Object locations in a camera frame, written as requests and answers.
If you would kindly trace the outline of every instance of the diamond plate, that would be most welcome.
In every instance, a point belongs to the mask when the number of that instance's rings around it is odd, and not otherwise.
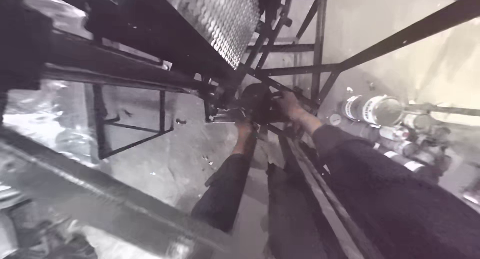
[[[258,0],[168,0],[234,68],[260,17]]]

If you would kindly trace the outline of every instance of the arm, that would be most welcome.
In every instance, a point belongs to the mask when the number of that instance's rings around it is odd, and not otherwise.
[[[368,141],[322,126],[293,94],[279,103],[312,136],[330,188],[385,258],[480,258],[480,216],[464,202]]]
[[[322,126],[322,123],[314,115],[309,114],[300,106],[295,94],[289,91],[283,92],[283,97],[278,99],[284,113],[295,123],[312,136],[316,129]]]
[[[208,190],[191,211],[192,217],[224,232],[231,231],[235,222],[256,143],[250,123],[237,122],[235,126],[238,138],[232,154],[207,180]]]

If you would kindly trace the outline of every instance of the pant leg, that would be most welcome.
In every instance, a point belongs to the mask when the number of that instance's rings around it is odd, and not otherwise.
[[[275,259],[347,259],[296,161],[269,164],[269,246]]]
[[[250,159],[243,154],[228,157],[206,182],[207,192],[195,204],[192,217],[224,232],[231,231],[247,181]]]

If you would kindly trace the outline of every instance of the metal pipe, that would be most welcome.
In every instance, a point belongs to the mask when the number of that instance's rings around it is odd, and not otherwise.
[[[348,70],[396,49],[480,16],[480,0],[458,0],[447,7],[402,29],[392,36],[344,60],[340,68]]]

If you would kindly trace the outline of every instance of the debris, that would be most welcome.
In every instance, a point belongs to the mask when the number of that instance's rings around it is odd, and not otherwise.
[[[368,88],[370,90],[375,90],[375,84],[373,84],[373,82],[368,82]]]
[[[178,123],[178,124],[187,124],[187,121],[186,121],[186,120],[180,120],[179,118],[177,118],[177,119],[175,120],[175,122]]]
[[[131,117],[133,116],[132,113],[128,112],[126,109],[123,109],[123,112],[125,113],[125,115],[127,115],[128,117]]]

